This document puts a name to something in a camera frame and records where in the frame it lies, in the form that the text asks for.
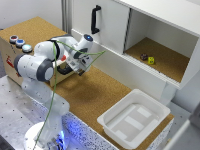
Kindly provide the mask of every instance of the wooden countertop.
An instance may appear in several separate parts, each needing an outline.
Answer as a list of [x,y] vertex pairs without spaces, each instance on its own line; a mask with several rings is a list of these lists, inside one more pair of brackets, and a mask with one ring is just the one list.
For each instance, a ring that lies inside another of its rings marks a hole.
[[[0,32],[0,36],[8,42],[11,35],[18,35],[33,47],[39,42],[63,34],[66,33],[39,17]],[[104,133],[102,126],[97,123],[97,118],[129,92],[131,89],[95,67],[91,67],[90,71],[81,77],[77,74],[71,75],[59,83],[56,89],[56,93],[69,102],[72,113],[119,149],[123,148]],[[170,114],[137,150],[146,149],[172,119],[173,115]]]

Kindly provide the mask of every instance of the brown box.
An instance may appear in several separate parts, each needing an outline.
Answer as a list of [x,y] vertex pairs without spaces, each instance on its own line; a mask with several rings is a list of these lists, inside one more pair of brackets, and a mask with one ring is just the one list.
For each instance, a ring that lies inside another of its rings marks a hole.
[[[20,39],[25,40],[26,44],[31,45],[33,48],[37,43],[46,41],[55,36],[64,35],[66,32],[60,30],[59,28],[53,26],[47,21],[43,20],[40,17],[36,17],[25,22],[19,23],[12,27],[6,28],[0,31],[0,51],[4,63],[4,68],[6,74],[12,78],[19,85],[22,83],[22,78],[18,76],[17,72],[14,69],[14,59],[15,57],[22,53],[21,49],[16,48],[15,45],[9,43],[9,38],[12,35],[17,35]],[[66,65],[66,62],[63,61],[60,63],[61,68]],[[72,73],[67,75],[61,75],[57,73],[57,83],[61,82]],[[55,83],[55,71],[54,76],[50,80],[50,86],[54,86]]]

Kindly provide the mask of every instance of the yellow object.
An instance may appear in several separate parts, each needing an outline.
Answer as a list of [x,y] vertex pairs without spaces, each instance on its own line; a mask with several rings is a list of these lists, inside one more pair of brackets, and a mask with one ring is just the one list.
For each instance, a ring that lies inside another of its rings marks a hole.
[[148,58],[148,64],[150,64],[150,65],[154,64],[154,58],[153,57]]

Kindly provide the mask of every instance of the plastic container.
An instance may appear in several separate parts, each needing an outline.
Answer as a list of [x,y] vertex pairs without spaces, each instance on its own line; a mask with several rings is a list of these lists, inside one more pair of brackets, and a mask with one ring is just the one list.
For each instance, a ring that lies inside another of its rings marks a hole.
[[169,113],[169,108],[135,89],[103,113],[97,121],[105,133],[123,148],[135,149]]

